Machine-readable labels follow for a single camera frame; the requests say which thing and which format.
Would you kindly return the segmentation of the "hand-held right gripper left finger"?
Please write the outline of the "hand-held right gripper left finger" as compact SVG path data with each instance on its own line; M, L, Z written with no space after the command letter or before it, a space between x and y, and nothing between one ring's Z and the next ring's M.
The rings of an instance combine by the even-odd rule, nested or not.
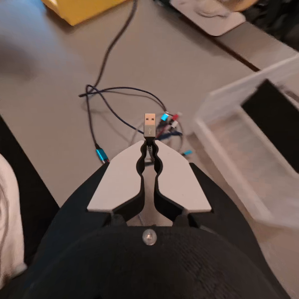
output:
M139 141L115 156L108 164L87 207L89 212L118 214L125 221L144 208L145 141Z

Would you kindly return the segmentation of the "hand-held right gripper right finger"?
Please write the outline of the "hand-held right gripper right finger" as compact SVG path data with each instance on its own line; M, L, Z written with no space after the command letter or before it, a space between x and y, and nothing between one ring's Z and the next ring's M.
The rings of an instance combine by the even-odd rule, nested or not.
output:
M212 207L190 163L161 141L154 142L154 205L170 221L179 215L208 213Z

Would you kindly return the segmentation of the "clear plastic bin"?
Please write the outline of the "clear plastic bin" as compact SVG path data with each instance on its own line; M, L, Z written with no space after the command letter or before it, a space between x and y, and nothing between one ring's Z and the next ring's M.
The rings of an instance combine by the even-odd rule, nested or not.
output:
M298 230L298 173L241 107L267 79L285 92L298 74L298 54L206 96L194 133L227 183L258 222Z

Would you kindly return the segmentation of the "yellow plastic bin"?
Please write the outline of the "yellow plastic bin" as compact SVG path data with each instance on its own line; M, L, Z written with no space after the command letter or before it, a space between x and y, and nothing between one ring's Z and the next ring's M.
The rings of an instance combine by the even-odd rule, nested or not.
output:
M75 26L126 0L42 0L42 2L69 25Z

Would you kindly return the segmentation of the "white t-shirt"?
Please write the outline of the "white t-shirt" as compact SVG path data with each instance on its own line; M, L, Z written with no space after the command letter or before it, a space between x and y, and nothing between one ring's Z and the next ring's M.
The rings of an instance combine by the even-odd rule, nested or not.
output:
M0 155L0 288L26 268L17 178Z

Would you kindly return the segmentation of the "white card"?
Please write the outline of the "white card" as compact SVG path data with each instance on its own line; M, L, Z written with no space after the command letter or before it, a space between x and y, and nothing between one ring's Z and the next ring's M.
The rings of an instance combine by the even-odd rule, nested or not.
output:
M179 1L170 5L211 36L221 36L245 22L239 12L232 12L219 1Z

